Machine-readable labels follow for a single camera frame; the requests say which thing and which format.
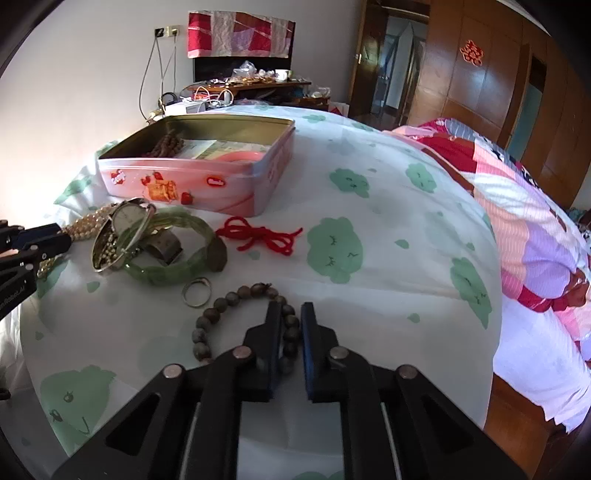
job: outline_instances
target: wooden bead bracelet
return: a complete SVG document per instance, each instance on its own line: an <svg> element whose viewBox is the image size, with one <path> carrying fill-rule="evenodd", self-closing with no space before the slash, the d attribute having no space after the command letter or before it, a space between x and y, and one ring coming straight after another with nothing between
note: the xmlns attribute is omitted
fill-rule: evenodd
<svg viewBox="0 0 591 480"><path fill-rule="evenodd" d="M289 375L294 369L294 360L298 354L298 343L301 339L300 321L296 317L295 309L287 303L284 296L279 295L270 283L255 283L252 287L242 286L237 291L228 292L225 297L219 297L213 302L213 307L205 309L195 322L195 330L191 334L193 340L193 355L202 365L213 362L212 350L207 342L207 333L219 322L221 314L228 307L236 307L241 300L257 299L266 296L281 304L283 318L283 350L279 359L279 369L283 375Z"/></svg>

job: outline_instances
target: pink tin box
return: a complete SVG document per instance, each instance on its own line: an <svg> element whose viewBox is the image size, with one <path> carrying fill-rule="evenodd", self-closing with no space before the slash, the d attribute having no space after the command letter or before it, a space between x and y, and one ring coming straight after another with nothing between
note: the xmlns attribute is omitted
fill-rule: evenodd
<svg viewBox="0 0 591 480"><path fill-rule="evenodd" d="M99 169L109 194L116 197L256 216L267 206L291 160L294 131L294 122L281 118L224 113L169 116L101 155ZM205 148L199 156L207 158L142 158L170 133L185 140L185 150L192 145ZM215 145L221 145L219 151ZM239 150L232 151L234 145ZM240 145L260 148L241 151Z"/></svg>

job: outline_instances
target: red string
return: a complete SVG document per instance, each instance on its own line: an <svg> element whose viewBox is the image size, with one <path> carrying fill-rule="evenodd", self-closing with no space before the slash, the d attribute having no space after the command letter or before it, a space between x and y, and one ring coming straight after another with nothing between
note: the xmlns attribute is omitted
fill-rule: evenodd
<svg viewBox="0 0 591 480"><path fill-rule="evenodd" d="M248 250L257 240L263 240L270 250L289 257L294 252L296 237L303 231L304 229L300 228L293 233L274 232L263 226L253 227L243 217L231 217L226 220L223 228L216 231L216 234L233 240L248 240L244 245L237 247L236 250L240 252Z"/></svg>

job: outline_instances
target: wall socket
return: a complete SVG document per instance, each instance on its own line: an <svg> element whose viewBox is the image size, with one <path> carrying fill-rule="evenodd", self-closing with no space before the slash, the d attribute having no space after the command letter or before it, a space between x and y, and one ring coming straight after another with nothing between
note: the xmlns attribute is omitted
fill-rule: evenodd
<svg viewBox="0 0 591 480"><path fill-rule="evenodd" d="M176 37L181 31L180 25L169 25L168 27L161 27L154 29L154 37Z"/></svg>

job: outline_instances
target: jade bracelet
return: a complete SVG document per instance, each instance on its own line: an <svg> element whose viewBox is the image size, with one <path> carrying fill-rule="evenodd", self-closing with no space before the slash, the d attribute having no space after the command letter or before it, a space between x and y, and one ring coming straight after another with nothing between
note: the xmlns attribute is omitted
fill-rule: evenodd
<svg viewBox="0 0 591 480"><path fill-rule="evenodd" d="M125 271L134 279L154 286L166 286L186 283L197 277L202 271L221 272L228 261L228 250L207 222L180 209L173 212L156 213L146 227L147 232L169 226L192 228L204 237L206 246L197 250L186 261L178 262L166 267L140 267L132 261L132 256L126 257ZM129 242L137 227L126 230L118 239L118 245Z"/></svg>

